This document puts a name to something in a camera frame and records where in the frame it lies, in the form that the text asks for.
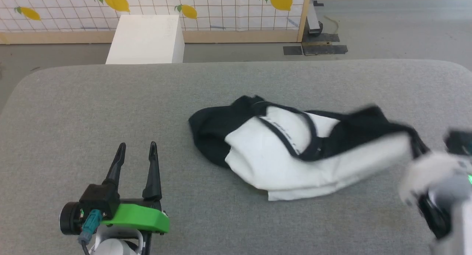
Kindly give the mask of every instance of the gray table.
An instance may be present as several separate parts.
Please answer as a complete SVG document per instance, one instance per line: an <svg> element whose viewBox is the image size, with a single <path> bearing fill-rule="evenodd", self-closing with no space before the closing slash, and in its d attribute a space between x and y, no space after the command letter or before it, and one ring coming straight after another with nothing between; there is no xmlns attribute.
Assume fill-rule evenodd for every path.
<svg viewBox="0 0 472 255"><path fill-rule="evenodd" d="M120 142L127 157L120 194L144 187L156 141L162 206L171 232L155 254L427 254L433 235L400 203L391 168L330 196L268 202L194 147L195 111L258 94L301 109L344 112L378 104L442 149L448 127L472 120L472 75L447 62L332 62L92 65L36 72L0 115L2 254L82 254L61 235L58 214L101 182Z"/></svg>

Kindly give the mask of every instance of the wooden frame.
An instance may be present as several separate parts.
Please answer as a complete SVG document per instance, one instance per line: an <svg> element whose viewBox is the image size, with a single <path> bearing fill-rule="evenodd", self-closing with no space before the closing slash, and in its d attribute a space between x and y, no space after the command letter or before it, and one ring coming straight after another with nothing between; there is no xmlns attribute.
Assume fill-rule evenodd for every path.
<svg viewBox="0 0 472 255"><path fill-rule="evenodd" d="M301 42L310 0L304 0L299 30L184 31L186 43L291 43ZM111 43L114 31L98 32L0 32L0 44Z"/></svg>

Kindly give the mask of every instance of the black and white shirt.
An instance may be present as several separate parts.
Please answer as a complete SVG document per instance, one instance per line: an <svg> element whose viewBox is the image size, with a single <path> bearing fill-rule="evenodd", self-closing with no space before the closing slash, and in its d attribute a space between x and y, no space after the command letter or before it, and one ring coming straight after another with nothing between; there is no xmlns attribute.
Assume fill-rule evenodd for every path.
<svg viewBox="0 0 472 255"><path fill-rule="evenodd" d="M208 160L267 190L270 201L329 194L428 151L414 129L389 122L377 106L301 112L243 96L189 122Z"/></svg>

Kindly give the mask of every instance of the tiled wall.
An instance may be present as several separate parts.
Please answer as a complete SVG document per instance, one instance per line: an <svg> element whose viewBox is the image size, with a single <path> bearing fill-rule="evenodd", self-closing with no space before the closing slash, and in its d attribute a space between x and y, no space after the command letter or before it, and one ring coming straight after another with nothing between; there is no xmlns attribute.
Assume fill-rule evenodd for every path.
<svg viewBox="0 0 472 255"><path fill-rule="evenodd" d="M303 7L303 0L102 1L1 0L0 31L109 31L121 14L180 14L187 31L298 30Z"/></svg>

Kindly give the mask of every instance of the blue cable connector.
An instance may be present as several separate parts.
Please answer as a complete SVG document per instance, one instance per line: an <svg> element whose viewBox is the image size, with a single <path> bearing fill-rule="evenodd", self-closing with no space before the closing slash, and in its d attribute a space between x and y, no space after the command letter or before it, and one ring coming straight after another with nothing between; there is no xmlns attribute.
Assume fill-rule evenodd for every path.
<svg viewBox="0 0 472 255"><path fill-rule="evenodd" d="M79 244L84 242L86 245L88 245L90 243L91 237L100 225L102 219L101 211L97 209L91 210L87 220L82 225L82 232L77 239Z"/></svg>

